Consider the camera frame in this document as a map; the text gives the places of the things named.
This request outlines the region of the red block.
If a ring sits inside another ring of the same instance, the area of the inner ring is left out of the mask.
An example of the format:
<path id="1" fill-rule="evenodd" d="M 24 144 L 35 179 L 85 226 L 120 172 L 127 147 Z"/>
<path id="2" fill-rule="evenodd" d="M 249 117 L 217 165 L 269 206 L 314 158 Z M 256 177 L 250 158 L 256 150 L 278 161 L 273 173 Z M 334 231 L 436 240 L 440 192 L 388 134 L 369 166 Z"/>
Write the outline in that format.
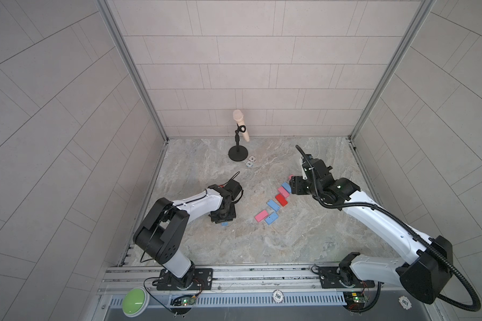
<path id="1" fill-rule="evenodd" d="M 275 199 L 277 200 L 277 202 L 280 204 L 281 207 L 285 207 L 288 204 L 286 198 L 282 194 L 276 195 Z"/>

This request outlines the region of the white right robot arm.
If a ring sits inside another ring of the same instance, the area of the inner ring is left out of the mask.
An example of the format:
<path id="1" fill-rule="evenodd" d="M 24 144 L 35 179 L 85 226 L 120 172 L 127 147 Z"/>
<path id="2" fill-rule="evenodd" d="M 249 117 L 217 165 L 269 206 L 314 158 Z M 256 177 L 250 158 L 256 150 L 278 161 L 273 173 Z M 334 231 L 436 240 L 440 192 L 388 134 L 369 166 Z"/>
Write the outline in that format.
<path id="1" fill-rule="evenodd" d="M 348 254 L 336 273 L 343 286 L 353 286 L 357 281 L 398 285 L 417 300 L 432 304 L 455 276 L 453 247 L 447 239 L 441 235 L 432 238 L 404 223 L 350 180 L 314 181 L 291 176 L 289 184 L 292 194 L 311 195 L 325 208 L 351 215 L 398 253 L 398 259 L 374 258 L 359 252 Z"/>

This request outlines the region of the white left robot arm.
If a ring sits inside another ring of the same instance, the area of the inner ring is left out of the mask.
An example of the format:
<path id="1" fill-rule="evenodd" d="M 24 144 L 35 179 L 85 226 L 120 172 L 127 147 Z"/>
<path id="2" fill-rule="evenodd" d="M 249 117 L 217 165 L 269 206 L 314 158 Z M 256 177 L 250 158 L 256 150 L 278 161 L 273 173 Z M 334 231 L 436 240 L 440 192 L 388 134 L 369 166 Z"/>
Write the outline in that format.
<path id="1" fill-rule="evenodd" d="M 194 263 L 179 249 L 187 225 L 204 215 L 213 223 L 233 221 L 243 192 L 240 183 L 231 181 L 211 185 L 186 199 L 158 199 L 133 234 L 133 242 L 163 266 L 181 288 L 187 288 L 195 270 Z"/>

